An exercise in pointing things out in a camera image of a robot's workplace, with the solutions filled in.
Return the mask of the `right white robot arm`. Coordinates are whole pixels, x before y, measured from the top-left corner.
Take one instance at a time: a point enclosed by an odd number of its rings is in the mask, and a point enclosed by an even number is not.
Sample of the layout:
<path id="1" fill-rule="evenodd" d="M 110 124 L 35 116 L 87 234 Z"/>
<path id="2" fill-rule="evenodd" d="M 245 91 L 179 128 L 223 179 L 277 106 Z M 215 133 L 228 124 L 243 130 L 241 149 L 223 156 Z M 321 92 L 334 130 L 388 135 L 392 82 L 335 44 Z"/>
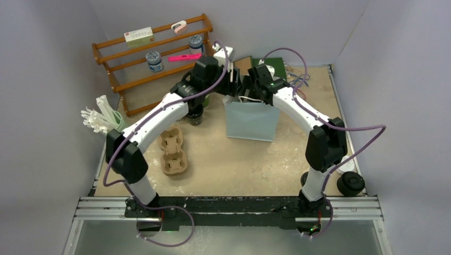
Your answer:
<path id="1" fill-rule="evenodd" d="M 323 186 L 327 176 L 348 154 L 344 121 L 317 111 L 287 81 L 275 80 L 264 64 L 248 69 L 243 84 L 256 99 L 287 114 L 308 135 L 305 158 L 310 168 L 299 191 L 298 208 L 303 215 L 312 216 L 325 201 Z"/>

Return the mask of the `light blue paper bag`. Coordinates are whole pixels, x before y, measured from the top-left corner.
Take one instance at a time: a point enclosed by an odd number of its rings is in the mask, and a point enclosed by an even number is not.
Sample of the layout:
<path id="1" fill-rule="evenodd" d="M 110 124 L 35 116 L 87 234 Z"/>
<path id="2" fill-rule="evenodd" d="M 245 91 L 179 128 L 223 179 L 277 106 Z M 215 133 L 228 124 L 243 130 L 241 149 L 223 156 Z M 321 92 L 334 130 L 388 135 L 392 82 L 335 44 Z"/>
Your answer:
<path id="1" fill-rule="evenodd" d="M 280 115 L 277 108 L 259 101 L 240 102 L 231 96 L 225 96 L 223 103 L 228 138 L 274 141 Z"/>

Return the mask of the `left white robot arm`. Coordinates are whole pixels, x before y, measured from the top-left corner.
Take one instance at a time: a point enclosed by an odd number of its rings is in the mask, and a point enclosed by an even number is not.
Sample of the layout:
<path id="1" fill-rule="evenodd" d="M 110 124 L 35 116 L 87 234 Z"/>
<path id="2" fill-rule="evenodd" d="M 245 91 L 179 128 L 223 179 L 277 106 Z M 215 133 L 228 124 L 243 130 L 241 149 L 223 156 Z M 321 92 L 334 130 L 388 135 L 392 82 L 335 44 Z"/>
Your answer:
<path id="1" fill-rule="evenodd" d="M 230 69 L 230 58 L 203 56 L 195 62 L 189 79 L 176 83 L 162 101 L 135 124 L 123 131 L 111 130 L 106 136 L 106 171 L 122 176 L 119 181 L 139 202 L 138 211 L 153 217 L 159 209 L 159 196 L 146 174 L 144 152 L 176 120 L 201 107 L 206 95 L 237 92 L 238 77 Z"/>

